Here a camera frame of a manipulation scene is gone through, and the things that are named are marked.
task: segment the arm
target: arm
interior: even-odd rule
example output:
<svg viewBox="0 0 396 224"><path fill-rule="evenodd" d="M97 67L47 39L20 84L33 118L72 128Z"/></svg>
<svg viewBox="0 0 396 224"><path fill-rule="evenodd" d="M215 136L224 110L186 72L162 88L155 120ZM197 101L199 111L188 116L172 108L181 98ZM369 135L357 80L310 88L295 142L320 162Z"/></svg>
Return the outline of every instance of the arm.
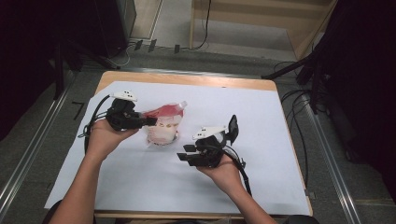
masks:
<svg viewBox="0 0 396 224"><path fill-rule="evenodd" d="M49 223L92 223L101 164L122 140L136 132L137 130L116 132L107 120L96 121L92 127L87 154Z"/></svg>
<svg viewBox="0 0 396 224"><path fill-rule="evenodd" d="M215 184L230 197L247 223L276 224L245 191L239 171L229 157L223 155L216 168L197 167L197 169L212 178Z"/></svg>

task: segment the white paper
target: white paper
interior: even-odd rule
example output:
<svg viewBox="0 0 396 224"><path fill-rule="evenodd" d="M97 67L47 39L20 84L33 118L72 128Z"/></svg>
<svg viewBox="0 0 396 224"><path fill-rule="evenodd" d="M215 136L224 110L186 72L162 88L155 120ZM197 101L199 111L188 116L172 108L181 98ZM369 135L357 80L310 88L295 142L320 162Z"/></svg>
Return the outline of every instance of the white paper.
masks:
<svg viewBox="0 0 396 224"><path fill-rule="evenodd" d="M239 135L233 149L247 162L253 198L272 215L310 215L299 166L276 91L139 82L113 82L89 103L78 134L108 94L132 91L135 111L186 101L179 138L166 147L148 146L144 129L122 142L104 161L95 209L121 211L239 214L212 180L178 159L183 145L201 126L228 125L237 116ZM112 99L99 112L110 108ZM71 185L84 156L84 139L76 138L45 205L52 207Z"/></svg>

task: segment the black fabric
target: black fabric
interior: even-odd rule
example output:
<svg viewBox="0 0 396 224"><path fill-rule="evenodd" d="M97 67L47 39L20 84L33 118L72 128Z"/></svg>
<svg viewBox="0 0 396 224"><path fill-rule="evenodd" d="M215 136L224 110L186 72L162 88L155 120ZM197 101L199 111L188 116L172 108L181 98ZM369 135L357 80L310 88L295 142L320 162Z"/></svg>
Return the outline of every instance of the black fabric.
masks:
<svg viewBox="0 0 396 224"><path fill-rule="evenodd" d="M284 224L319 224L314 217L294 215L290 216Z"/></svg>
<svg viewBox="0 0 396 224"><path fill-rule="evenodd" d="M382 174L395 201L396 4L339 1L329 25L349 5L326 51L325 83L356 132L346 145Z"/></svg>
<svg viewBox="0 0 396 224"><path fill-rule="evenodd" d="M0 1L0 141L54 80L46 2Z"/></svg>
<svg viewBox="0 0 396 224"><path fill-rule="evenodd" d="M42 224L49 224L50 220L52 219L53 215L55 214L56 209L58 209L59 205L61 204L62 200L54 204L51 209L48 211L47 215L44 217ZM93 223L96 224L96 219L93 217Z"/></svg>

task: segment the wrist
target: wrist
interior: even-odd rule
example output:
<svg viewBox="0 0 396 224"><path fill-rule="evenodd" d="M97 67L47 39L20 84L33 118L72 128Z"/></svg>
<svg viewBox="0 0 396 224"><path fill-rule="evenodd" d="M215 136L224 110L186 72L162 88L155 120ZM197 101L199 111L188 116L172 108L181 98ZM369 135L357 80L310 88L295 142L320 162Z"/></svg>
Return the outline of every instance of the wrist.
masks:
<svg viewBox="0 0 396 224"><path fill-rule="evenodd" d="M248 192L244 189L242 185L237 185L232 188L229 188L225 191L225 193L231 198L237 198L240 196L244 196L245 194L248 195Z"/></svg>
<svg viewBox="0 0 396 224"><path fill-rule="evenodd" d="M102 162L105 159L101 158L98 155L93 155L92 153L87 153L83 159L83 162L86 162L88 164L91 164L93 166L97 166L97 165L102 165Z"/></svg>

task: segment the floor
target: floor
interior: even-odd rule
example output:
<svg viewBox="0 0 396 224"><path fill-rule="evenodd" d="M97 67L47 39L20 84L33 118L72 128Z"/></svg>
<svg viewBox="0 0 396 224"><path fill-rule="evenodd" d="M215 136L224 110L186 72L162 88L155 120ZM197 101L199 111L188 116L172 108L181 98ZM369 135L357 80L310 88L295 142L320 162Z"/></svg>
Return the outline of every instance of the floor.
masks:
<svg viewBox="0 0 396 224"><path fill-rule="evenodd" d="M245 36L236 31L243 27L235 26L237 27L235 28L231 24L216 24L215 22L209 23L208 39L204 48L196 51L185 50L175 54L173 50L175 44L182 47L189 44L190 7L190 1L163 0L159 11L155 8L149 13L151 20L156 21L154 26L146 30L149 31L146 32L146 36L132 39L132 42L144 39L145 44L157 39L157 48L152 52L149 52L149 47L145 45L140 50L130 48L129 54L120 54L111 61L124 63L125 65L121 68L123 71L146 68L146 71L154 72L162 69L161 71L164 72L188 73L192 71L210 76L244 78L260 78L260 75L269 75L274 70L289 64L278 63L296 61L286 32L282 29L262 27L257 30L257 27L246 27L246 32L257 32L259 34L257 36L265 36L265 41L254 39L241 41ZM153 16L152 13L157 11L158 15ZM203 29L201 22L195 24L198 26L197 31L199 28ZM229 40L227 45L216 43L216 38L213 36L221 34L227 35L223 38ZM202 33L197 34L195 39L200 39L200 35ZM45 139L38 144L37 152L33 154L35 159L30 164L22 182L16 186L19 189L18 193L13 195L14 200L9 205L7 213L3 217L0 216L0 223L37 223L46 214L43 204L47 200L67 150L73 143L79 121L84 114L82 111L75 117L78 107L73 102L87 102L93 95L101 74L106 71L96 62L86 57L82 58L84 67L81 72L71 76L74 79L73 85L64 98L63 106L57 111L57 116L52 121ZM280 97L288 91L309 88L309 83L304 87L298 86L294 77L294 73L291 72L276 80ZM53 91L53 86L51 86L43 92L37 103L20 120L7 139L0 142L2 153L0 183L2 186L7 183L7 179L24 157L24 150L29 147L30 140L35 134L34 131L40 126L47 108L53 104L51 98ZM290 112L292 100L289 99L284 104L285 115ZM304 106L304 101L299 104L298 110L300 109L302 112L298 115L298 120L307 144L308 194L314 217L322 224L396 223L396 206L390 199L380 174L367 164L355 164L347 160L343 144L332 126L332 121L325 113L312 117L309 108ZM325 133L325 144L315 132L318 126L312 122L314 119L318 120L319 128ZM290 135L302 174L304 174L303 143L295 125L290 127ZM335 187L337 183L334 182L334 177L330 172L331 166L326 162L323 150L326 146L324 145L330 147L342 180L359 214L359 221L353 222L347 218L347 211L340 201L340 192ZM98 222L113 223L114 219L100 218Z"/></svg>

